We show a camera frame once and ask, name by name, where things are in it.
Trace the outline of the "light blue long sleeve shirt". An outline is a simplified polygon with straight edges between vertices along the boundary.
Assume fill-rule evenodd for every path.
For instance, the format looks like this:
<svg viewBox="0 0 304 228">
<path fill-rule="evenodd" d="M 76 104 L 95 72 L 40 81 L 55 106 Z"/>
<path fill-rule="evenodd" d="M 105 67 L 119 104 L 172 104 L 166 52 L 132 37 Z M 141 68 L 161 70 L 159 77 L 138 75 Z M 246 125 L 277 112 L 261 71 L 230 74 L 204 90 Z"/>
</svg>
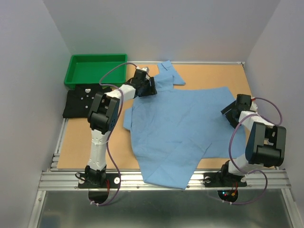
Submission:
<svg viewBox="0 0 304 228">
<path fill-rule="evenodd" d="M 192 175 L 204 158 L 228 158 L 234 128 L 221 110 L 234 101 L 227 87 L 180 90 L 185 85 L 170 61 L 158 64 L 156 95 L 137 97 L 124 114 L 123 126 L 131 133 L 133 153 L 141 173 Z M 232 156 L 245 151 L 246 134 L 240 127 Z"/>
</svg>

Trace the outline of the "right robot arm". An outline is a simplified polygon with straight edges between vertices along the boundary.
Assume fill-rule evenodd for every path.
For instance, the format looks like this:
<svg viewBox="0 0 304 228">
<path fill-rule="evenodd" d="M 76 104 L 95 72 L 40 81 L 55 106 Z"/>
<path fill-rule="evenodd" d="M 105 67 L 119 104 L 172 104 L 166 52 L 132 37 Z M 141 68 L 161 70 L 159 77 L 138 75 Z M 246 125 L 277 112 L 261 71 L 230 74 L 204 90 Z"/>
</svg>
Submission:
<svg viewBox="0 0 304 228">
<path fill-rule="evenodd" d="M 256 100 L 266 101 L 278 111 L 278 124 L 258 114 Z M 221 184 L 240 182 L 245 175 L 259 171 L 263 167 L 279 167 L 283 164 L 286 128 L 281 125 L 283 116 L 273 102 L 261 97 L 238 94 L 236 100 L 222 109 L 221 113 L 234 128 L 228 145 L 229 161 L 222 165 L 218 177 Z M 233 159 L 232 144 L 241 126 L 247 128 L 250 134 L 244 154 Z"/>
</svg>

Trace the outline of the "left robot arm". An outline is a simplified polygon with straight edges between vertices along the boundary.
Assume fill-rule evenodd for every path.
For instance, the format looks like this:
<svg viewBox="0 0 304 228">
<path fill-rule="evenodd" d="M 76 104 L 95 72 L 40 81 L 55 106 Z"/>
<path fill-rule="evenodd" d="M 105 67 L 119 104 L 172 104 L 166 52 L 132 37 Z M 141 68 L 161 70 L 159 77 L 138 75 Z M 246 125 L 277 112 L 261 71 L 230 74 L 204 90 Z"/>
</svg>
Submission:
<svg viewBox="0 0 304 228">
<path fill-rule="evenodd" d="M 155 81 L 149 76 L 148 67 L 137 67 L 134 76 L 115 90 L 96 93 L 87 118 L 91 129 L 91 152 L 85 167 L 85 181 L 95 187 L 105 184 L 106 146 L 124 102 L 156 94 Z"/>
</svg>

